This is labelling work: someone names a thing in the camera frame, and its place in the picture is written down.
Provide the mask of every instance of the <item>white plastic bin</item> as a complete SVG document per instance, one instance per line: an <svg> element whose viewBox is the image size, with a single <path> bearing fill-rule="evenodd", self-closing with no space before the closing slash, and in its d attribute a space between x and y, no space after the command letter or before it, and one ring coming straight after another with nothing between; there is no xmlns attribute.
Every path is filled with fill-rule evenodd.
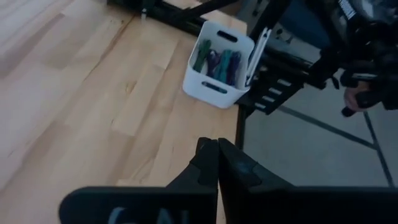
<svg viewBox="0 0 398 224"><path fill-rule="evenodd" d="M231 38L226 39L224 37L225 34L229 35L229 37L234 37L232 38L233 40ZM206 39L211 40L211 49L216 50L218 53L222 53L224 50L239 51L241 53L241 63L236 72L235 86L227 85L206 76L206 63L200 73L194 71L193 65L198 56L199 45ZM183 81L184 92L219 108L229 108L250 89L250 86L246 85L246 73L253 48L253 40L239 31L215 22L206 21L188 61Z"/></svg>

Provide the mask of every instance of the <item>person's hand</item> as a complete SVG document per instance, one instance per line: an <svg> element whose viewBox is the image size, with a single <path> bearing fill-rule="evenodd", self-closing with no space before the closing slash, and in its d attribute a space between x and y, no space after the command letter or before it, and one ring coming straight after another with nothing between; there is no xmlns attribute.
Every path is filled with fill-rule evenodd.
<svg viewBox="0 0 398 224"><path fill-rule="evenodd" d="M355 99L355 95L359 92L367 90L369 90L369 83L367 82L358 82L358 87L347 88L344 92L344 101L346 103L346 106L353 111L365 111L366 109L359 108L358 103Z"/></svg>

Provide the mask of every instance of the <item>gray floor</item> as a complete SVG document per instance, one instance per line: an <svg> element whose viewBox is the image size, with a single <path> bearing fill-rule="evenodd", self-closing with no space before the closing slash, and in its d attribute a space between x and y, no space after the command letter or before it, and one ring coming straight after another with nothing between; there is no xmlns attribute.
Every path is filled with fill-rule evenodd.
<svg viewBox="0 0 398 224"><path fill-rule="evenodd" d="M249 27L250 14L240 17ZM308 60L319 57L298 39L290 46ZM294 185L395 187L398 111L378 105L344 118L343 107L343 90L331 83L323 91L306 86L271 115L248 118L244 151Z"/></svg>

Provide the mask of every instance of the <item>black stripe on floor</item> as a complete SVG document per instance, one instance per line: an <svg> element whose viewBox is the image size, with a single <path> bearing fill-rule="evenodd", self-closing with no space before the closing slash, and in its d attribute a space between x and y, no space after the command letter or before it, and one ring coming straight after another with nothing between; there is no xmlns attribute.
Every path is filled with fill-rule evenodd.
<svg viewBox="0 0 398 224"><path fill-rule="evenodd" d="M388 185L389 185L389 187L394 187L395 186L394 181L392 180L392 176L391 176L390 170L388 169L386 159L384 158L384 155L381 151L380 144L379 144L379 141L377 140L376 133L374 132L373 125L372 125L371 119L369 117L369 114L368 114L368 112L364 112L363 115L365 117L365 121L369 128L369 131L371 132L371 136L372 136L372 139L374 142L374 147L377 151L377 155L379 156L381 167L383 168L384 175L386 176L386 179L388 181Z"/></svg>
<svg viewBox="0 0 398 224"><path fill-rule="evenodd" d="M341 136L343 138L346 138L346 139L348 139L350 141L353 141L353 142L356 142L358 144L364 145L364 146L366 146L366 147L368 147L370 149L377 150L375 144L372 144L372 143L370 143L368 141L365 141L365 140L363 140L363 139L361 139L359 137L353 136L350 133L347 133L347 132L342 131L342 130L340 130L338 128L330 126L329 124L326 124L326 123L324 123L322 121L319 121L319 120L317 120L317 119L315 119L313 117L310 117L310 116L305 115L303 113L300 113L298 111L292 110L292 109L287 108L285 106L280 106L278 108L278 110L283 112L283 113L287 113L289 115L292 115L292 116L294 116L294 117L296 117L298 119L302 119L302 120L304 120L304 121L306 121L308 123L314 124L314 125L316 125L316 126L318 126L320 128L328 130L328 131L330 131L332 133L335 133L335 134L337 134L337 135L339 135L339 136Z"/></svg>

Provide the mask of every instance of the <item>wooden table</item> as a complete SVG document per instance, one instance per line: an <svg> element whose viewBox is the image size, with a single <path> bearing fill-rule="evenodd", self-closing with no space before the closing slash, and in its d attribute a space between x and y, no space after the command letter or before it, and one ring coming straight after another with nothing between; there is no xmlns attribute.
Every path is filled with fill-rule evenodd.
<svg viewBox="0 0 398 224"><path fill-rule="evenodd" d="M87 185L165 186L199 137L234 141L237 106L181 89L194 36L103 0L2 0L0 27L2 224L57 223Z"/></svg>

